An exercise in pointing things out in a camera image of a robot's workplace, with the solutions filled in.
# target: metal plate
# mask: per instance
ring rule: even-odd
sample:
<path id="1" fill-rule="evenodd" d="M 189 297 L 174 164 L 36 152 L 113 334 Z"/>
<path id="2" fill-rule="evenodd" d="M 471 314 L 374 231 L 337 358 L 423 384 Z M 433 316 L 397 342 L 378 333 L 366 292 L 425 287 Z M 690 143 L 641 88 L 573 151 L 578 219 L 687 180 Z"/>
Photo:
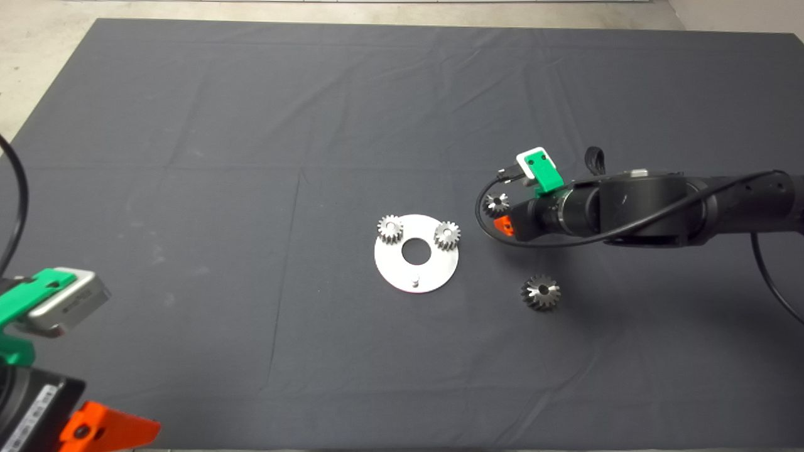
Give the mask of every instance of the metal plate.
<path id="1" fill-rule="evenodd" d="M 443 286 L 457 268 L 457 248 L 445 251 L 433 241 L 439 220 L 426 215 L 401 216 L 402 240 L 385 244 L 379 237 L 374 243 L 374 262 L 379 274 L 392 286 L 412 294 L 423 294 Z M 430 247 L 430 258 L 421 265 L 414 265 L 402 256 L 402 247 L 411 239 L 422 239 Z"/>

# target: gear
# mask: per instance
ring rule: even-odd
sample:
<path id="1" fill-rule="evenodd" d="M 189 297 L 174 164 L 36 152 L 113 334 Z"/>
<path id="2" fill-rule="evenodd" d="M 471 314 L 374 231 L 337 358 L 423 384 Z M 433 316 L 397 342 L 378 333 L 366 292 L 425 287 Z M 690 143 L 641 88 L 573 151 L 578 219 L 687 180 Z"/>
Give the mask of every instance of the gear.
<path id="1" fill-rule="evenodd" d="M 499 218 L 508 212 L 511 203 L 505 193 L 489 193 L 483 198 L 483 211 L 491 218 Z"/>
<path id="2" fill-rule="evenodd" d="M 436 228 L 436 234 L 433 239 L 440 249 L 454 249 L 461 239 L 461 229 L 452 221 L 442 221 Z"/>
<path id="3" fill-rule="evenodd" d="M 522 297 L 533 310 L 553 310 L 561 299 L 561 292 L 556 280 L 547 275 L 538 275 L 525 281 Z"/>
<path id="4" fill-rule="evenodd" d="M 387 243 L 394 244 L 402 238 L 402 220 L 398 216 L 386 215 L 377 224 L 379 238 Z"/>

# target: center hole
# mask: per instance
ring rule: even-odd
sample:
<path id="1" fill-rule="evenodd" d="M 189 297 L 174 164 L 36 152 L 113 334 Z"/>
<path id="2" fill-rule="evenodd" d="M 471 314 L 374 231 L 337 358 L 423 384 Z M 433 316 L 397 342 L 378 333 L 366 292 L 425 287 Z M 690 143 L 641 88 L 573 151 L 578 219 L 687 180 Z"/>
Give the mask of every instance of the center hole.
<path id="1" fill-rule="evenodd" d="M 412 265 L 422 265 L 430 260 L 430 245 L 422 239 L 410 239 L 402 245 L 402 257 Z"/>

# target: white label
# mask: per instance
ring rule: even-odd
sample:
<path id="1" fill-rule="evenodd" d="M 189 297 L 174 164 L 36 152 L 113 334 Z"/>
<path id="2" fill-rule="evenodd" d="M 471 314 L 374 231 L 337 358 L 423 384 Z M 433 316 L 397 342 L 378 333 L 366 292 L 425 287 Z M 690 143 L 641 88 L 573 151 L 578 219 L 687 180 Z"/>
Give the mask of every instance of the white label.
<path id="1" fill-rule="evenodd" d="M 27 413 L 25 413 L 25 416 L 23 416 L 23 419 L 19 422 L 17 428 L 14 429 L 14 432 L 8 438 L 8 441 L 6 441 L 6 444 L 0 449 L 0 452 L 19 452 L 22 450 L 23 446 L 25 446 L 25 443 L 28 441 L 28 437 L 31 436 L 31 432 L 34 431 L 34 427 L 36 427 L 39 419 L 41 419 L 42 415 L 47 411 L 47 407 L 50 406 L 53 397 L 55 397 L 58 391 L 59 388 L 52 384 L 45 384 L 42 387 L 39 391 L 39 395 L 36 396 L 36 400 L 34 400 L 34 403 L 28 408 Z"/>

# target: spur gear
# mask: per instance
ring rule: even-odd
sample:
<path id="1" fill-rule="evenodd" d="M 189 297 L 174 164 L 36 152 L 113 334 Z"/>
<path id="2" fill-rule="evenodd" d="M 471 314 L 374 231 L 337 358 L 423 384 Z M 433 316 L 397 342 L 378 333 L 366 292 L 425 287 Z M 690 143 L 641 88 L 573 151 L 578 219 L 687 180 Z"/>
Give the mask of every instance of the spur gear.
<path id="1" fill-rule="evenodd" d="M 454 249 L 460 239 L 461 229 L 452 221 L 442 221 L 433 237 L 436 246 L 444 250 Z"/>
<path id="2" fill-rule="evenodd" d="M 386 215 L 377 224 L 379 238 L 387 243 L 394 244 L 402 238 L 402 220 L 395 215 Z"/>
<path id="3" fill-rule="evenodd" d="M 525 281 L 522 297 L 533 310 L 553 310 L 561 299 L 561 292 L 556 280 L 547 275 L 538 275 Z"/>
<path id="4" fill-rule="evenodd" d="M 489 193 L 483 198 L 483 211 L 490 218 L 499 218 L 508 212 L 511 202 L 505 193 Z"/>

